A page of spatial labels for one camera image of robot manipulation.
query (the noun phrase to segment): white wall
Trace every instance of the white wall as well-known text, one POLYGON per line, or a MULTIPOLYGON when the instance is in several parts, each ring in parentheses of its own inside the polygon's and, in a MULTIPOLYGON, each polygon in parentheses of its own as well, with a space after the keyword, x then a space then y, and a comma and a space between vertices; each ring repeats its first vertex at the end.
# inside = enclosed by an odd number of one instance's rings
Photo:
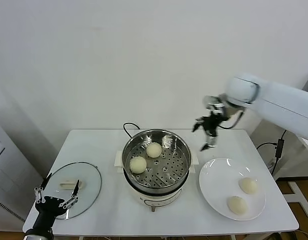
POLYGON ((0 0, 0 124, 41 173, 70 129, 191 128, 239 72, 303 86, 308 0, 0 0))

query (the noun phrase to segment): black cable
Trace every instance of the black cable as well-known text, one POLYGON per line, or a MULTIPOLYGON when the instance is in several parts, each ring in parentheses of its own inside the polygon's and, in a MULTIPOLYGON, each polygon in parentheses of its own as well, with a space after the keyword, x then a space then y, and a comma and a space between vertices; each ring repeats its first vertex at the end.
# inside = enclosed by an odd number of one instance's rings
POLYGON ((125 125, 127 125, 127 124, 134 125, 134 126, 135 126, 136 128, 138 128, 139 130, 140 130, 140 128, 139 128, 136 124, 134 124, 134 123, 132 123, 132 122, 126 122, 126 123, 124 123, 123 129, 125 130, 125 132, 127 133, 127 135, 128 135, 130 138, 132 138, 132 136, 129 134, 129 132, 127 132, 127 130, 125 129, 125 125))
POLYGON ((53 233, 53 229, 52 228, 50 228, 50 232, 52 234, 52 240, 54 240, 54 233, 53 233))
POLYGON ((275 143, 275 142, 264 142, 264 143, 262 143, 261 145, 259 145, 259 146, 256 148, 256 150, 258 150, 261 146, 266 145, 266 144, 272 144, 272 145, 274 145, 274 146, 277 145, 277 143, 275 143))
POLYGON ((238 117, 237 117, 237 119, 236 119, 236 121, 234 122, 234 124, 232 125, 232 126, 230 126, 230 127, 225 127, 225 126, 221 126, 221 125, 218 125, 220 128, 222 128, 222 129, 232 129, 233 127, 235 127, 237 124, 238 124, 238 122, 239 122, 239 120, 242 118, 242 116, 244 115, 244 110, 243 111, 241 111, 240 113, 239 113, 239 115, 238 115, 238 117))
POLYGON ((286 133, 286 130, 283 132, 283 134, 282 134, 282 136, 280 137, 280 139, 283 139, 285 133, 286 133))
POLYGON ((274 173, 274 171, 275 171, 275 168, 276 168, 276 165, 277 165, 278 160, 279 160, 279 158, 277 157, 277 158, 276 158, 276 161, 275 161, 275 164, 274 164, 274 167, 273 167, 273 170, 272 170, 272 175, 273 175, 273 173, 274 173))

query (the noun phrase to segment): white table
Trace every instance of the white table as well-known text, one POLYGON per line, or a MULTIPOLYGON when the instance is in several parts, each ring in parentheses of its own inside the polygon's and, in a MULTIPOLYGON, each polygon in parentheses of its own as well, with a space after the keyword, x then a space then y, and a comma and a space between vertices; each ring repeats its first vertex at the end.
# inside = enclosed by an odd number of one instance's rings
MULTIPOLYGON (((56 220, 53 232, 63 236, 206 236, 293 231, 298 223, 268 172, 263 160, 244 130, 220 130, 216 148, 199 152, 203 131, 172 130, 197 152, 200 164, 190 174, 182 195, 156 212, 138 202, 129 192, 123 174, 114 160, 129 139, 123 130, 72 130, 51 172, 68 163, 84 161, 97 165, 102 175, 100 194, 90 209, 69 220, 56 220), (228 157, 243 161, 257 172, 266 192, 263 213, 251 221, 235 221, 216 212, 203 198, 199 186, 200 168, 208 160, 228 157)), ((23 231, 33 226, 38 212, 33 207, 23 231)))

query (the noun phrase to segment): power cord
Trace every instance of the power cord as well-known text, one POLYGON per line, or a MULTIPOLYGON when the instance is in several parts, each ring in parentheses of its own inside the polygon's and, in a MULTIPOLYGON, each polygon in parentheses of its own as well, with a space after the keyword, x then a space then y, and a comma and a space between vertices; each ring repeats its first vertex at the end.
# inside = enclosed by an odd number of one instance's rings
POLYGON ((300 232, 300 233, 303 233, 307 238, 308 238, 308 233, 307 232, 305 232, 305 231, 302 231, 302 230, 295 230, 295 231, 297 231, 297 232, 300 232))
POLYGON ((242 118, 242 116, 244 115, 244 113, 245 113, 244 110, 242 110, 242 111, 239 113, 239 115, 238 115, 236 121, 234 122, 234 124, 233 124, 232 126, 230 126, 230 127, 225 127, 225 126, 221 126, 221 125, 218 125, 218 126, 219 126, 221 129, 232 129, 233 127, 235 127, 235 126, 238 124, 239 120, 242 118))
POLYGON ((274 146, 277 146, 277 143, 275 143, 275 142, 264 142, 264 143, 262 143, 261 145, 259 145, 259 146, 256 148, 256 150, 258 150, 261 146, 264 146, 264 145, 267 145, 267 144, 272 144, 272 145, 274 145, 274 146))
POLYGON ((256 150, 258 150, 261 146, 263 145, 267 145, 267 144, 271 144, 271 145, 274 145, 275 146, 275 164, 274 164, 274 167, 273 167, 273 170, 271 172, 271 174, 273 175, 275 169, 276 169, 276 165, 278 163, 278 160, 282 157, 282 152, 283 152, 283 146, 284 146, 284 135, 286 133, 286 130, 283 132, 282 136, 278 139, 277 143, 276 142, 264 142, 262 143, 261 145, 259 145, 256 150))
POLYGON ((132 138, 132 136, 129 134, 129 132, 125 129, 125 126, 126 125, 134 125, 136 128, 138 128, 139 130, 140 130, 140 128, 136 125, 136 124, 134 124, 134 123, 132 123, 132 122, 126 122, 126 123, 124 123, 124 125, 123 125, 123 129, 124 129, 124 131, 127 133, 127 135, 130 137, 130 138, 132 138))

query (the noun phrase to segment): white plate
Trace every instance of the white plate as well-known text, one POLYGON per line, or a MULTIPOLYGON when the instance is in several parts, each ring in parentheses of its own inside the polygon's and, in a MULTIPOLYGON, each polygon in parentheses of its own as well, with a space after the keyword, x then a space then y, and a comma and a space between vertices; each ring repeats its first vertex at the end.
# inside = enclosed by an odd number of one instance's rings
POLYGON ((230 219, 247 221, 258 217, 266 203, 265 192, 254 172, 238 160, 230 158, 216 158, 208 161, 199 174, 199 186, 206 201, 220 214, 230 219), (240 189, 238 181, 250 177, 256 180, 258 191, 246 194, 240 189), (227 206, 227 199, 231 196, 244 198, 248 205, 248 212, 236 215, 227 206))

